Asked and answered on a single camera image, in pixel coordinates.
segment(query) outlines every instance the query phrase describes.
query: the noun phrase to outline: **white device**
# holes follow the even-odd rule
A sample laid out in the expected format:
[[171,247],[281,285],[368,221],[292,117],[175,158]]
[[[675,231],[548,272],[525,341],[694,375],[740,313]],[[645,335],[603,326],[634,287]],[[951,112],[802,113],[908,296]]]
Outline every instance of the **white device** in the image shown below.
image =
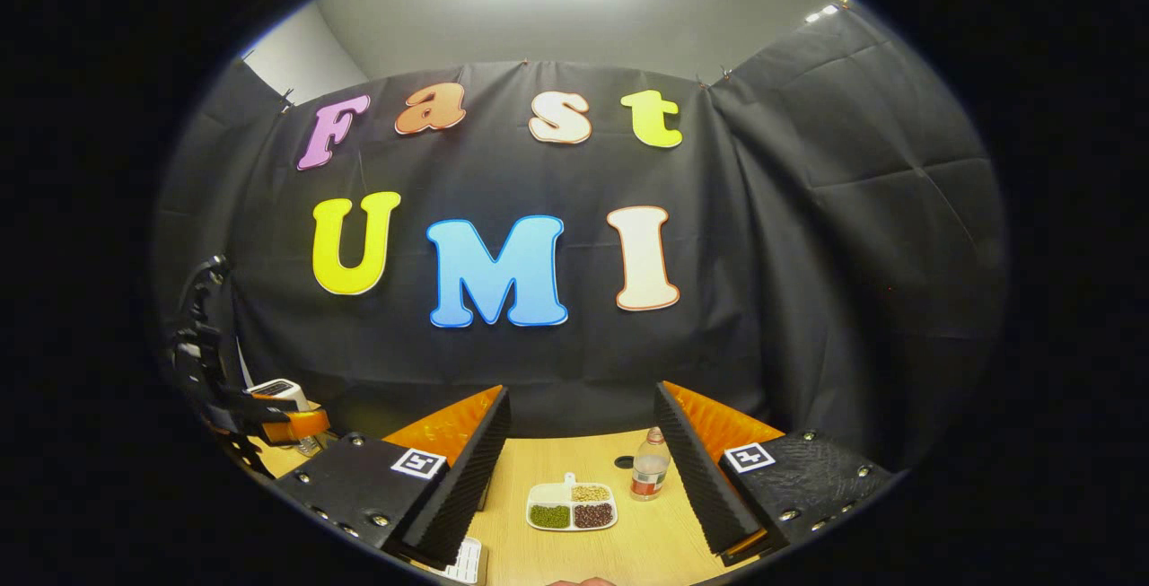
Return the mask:
[[[276,400],[292,400],[295,402],[295,409],[300,411],[311,410],[311,406],[308,404],[307,398],[303,395],[303,388],[290,379],[279,378],[265,381],[262,385],[248,388],[247,393],[250,395],[267,395]],[[308,435],[299,441],[296,449],[299,449],[300,454],[310,457],[319,450],[319,441],[314,435]]]
[[453,565],[447,570],[435,570],[426,566],[435,575],[442,575],[447,579],[453,579],[461,584],[471,586],[483,586],[487,581],[487,553],[478,539],[471,537],[463,538],[463,545],[458,547],[458,556]]

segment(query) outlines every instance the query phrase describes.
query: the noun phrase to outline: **yellow letter u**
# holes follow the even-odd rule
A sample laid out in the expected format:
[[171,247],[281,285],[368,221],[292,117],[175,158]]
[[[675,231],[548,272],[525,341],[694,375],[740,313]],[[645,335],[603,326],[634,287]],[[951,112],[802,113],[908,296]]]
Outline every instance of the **yellow letter u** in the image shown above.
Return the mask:
[[352,210],[352,201],[346,199],[325,200],[315,206],[315,249],[311,252],[311,269],[315,280],[332,294],[363,294],[383,278],[387,262],[387,226],[391,209],[399,207],[399,194],[379,192],[363,198],[360,206],[367,211],[367,234],[363,260],[354,268],[344,268],[339,262],[339,239],[344,229],[344,217]]

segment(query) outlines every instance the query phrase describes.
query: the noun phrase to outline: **table surface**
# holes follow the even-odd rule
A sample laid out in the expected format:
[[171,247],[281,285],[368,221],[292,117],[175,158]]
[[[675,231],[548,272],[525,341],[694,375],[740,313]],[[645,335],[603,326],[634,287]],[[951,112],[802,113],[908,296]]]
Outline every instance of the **table surface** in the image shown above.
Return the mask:
[[[617,586],[694,584],[741,568],[710,554],[702,527],[672,462],[653,501],[630,498],[631,470],[615,458],[634,454],[646,430],[580,438],[508,438],[492,475],[487,501],[468,535],[487,549],[487,586],[545,586],[560,579],[601,577]],[[294,448],[263,448],[276,477],[304,462]],[[549,532],[527,525],[526,495],[540,483],[602,483],[615,492],[618,522],[606,530]]]

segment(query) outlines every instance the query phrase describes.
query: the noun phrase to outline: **plastic bottle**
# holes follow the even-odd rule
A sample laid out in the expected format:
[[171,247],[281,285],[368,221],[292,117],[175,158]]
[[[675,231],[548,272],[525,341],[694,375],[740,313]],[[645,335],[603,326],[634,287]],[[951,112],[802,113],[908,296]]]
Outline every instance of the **plastic bottle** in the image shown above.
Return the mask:
[[634,453],[634,473],[631,478],[631,499],[649,501],[662,491],[662,481],[670,467],[670,449],[662,438],[662,430],[651,427],[639,450]]

